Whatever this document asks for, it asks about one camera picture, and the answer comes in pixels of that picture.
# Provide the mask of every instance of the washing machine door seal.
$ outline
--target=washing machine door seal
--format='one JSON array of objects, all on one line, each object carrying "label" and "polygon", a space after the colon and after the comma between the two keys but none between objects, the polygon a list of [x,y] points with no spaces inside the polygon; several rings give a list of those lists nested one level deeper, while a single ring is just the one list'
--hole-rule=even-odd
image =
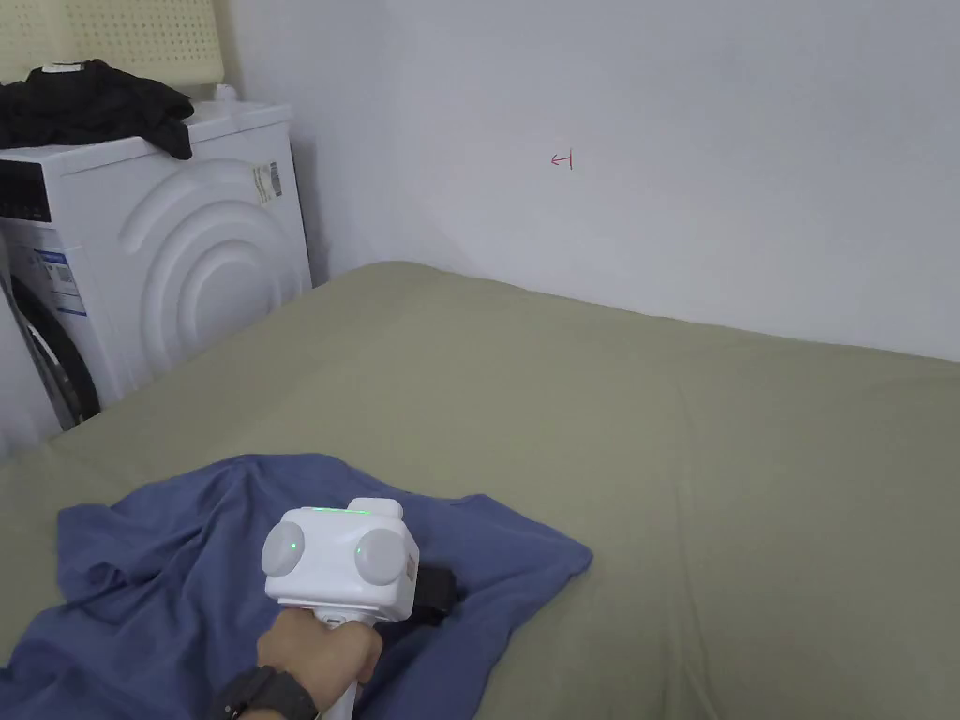
[{"label": "washing machine door seal", "polygon": [[75,423],[100,412],[100,399],[90,371],[66,330],[30,289],[16,277],[13,299],[40,359],[53,377]]}]

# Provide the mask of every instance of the black watch strap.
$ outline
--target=black watch strap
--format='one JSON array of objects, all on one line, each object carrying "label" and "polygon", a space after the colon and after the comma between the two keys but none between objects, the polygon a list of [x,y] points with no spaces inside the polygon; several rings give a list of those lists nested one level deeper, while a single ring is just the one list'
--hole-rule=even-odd
[{"label": "black watch strap", "polygon": [[214,700],[210,720],[237,720],[247,710],[273,710],[285,720],[320,717],[310,693],[293,675],[269,665],[235,677]]}]

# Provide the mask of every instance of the green indicator light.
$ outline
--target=green indicator light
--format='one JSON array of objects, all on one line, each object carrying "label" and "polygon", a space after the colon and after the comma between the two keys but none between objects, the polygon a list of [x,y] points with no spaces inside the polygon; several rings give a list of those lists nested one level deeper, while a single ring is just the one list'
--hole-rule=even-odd
[{"label": "green indicator light", "polygon": [[311,510],[316,510],[318,513],[350,513],[351,515],[370,514],[370,512],[366,510],[341,510],[340,508],[311,508]]}]

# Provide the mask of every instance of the round button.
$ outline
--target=round button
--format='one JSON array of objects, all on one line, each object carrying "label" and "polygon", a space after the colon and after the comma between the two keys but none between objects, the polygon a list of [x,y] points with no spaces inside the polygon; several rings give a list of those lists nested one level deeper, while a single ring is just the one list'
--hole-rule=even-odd
[{"label": "round button", "polygon": [[296,522],[274,525],[263,543],[260,565],[268,577],[280,578],[293,571],[303,555],[303,530]]},{"label": "round button", "polygon": [[357,572],[371,585],[389,585],[403,572],[407,551],[393,530],[377,528],[357,542]]}]

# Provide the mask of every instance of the black object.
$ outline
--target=black object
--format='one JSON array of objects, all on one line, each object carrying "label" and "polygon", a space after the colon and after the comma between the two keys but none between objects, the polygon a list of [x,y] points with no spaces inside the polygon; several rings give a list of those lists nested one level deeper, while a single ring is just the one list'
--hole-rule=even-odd
[{"label": "black object", "polygon": [[0,149],[139,135],[177,159],[193,156],[183,124],[193,114],[190,98],[102,60],[79,65],[72,72],[37,68],[22,83],[0,86]]},{"label": "black object", "polygon": [[445,567],[421,565],[417,570],[414,609],[407,622],[440,625],[457,604],[457,579]]},{"label": "black object", "polygon": [[0,160],[0,218],[50,222],[50,201],[40,165]]},{"label": "black object", "polygon": [[273,667],[240,673],[217,694],[209,720],[236,720],[247,710],[274,710],[286,720],[316,720],[317,706],[293,675]]},{"label": "black object", "polygon": [[97,388],[84,358],[66,330],[16,276],[11,277],[11,290],[17,309],[27,321],[36,350],[53,375],[73,421],[82,422],[97,415],[100,412]]}]

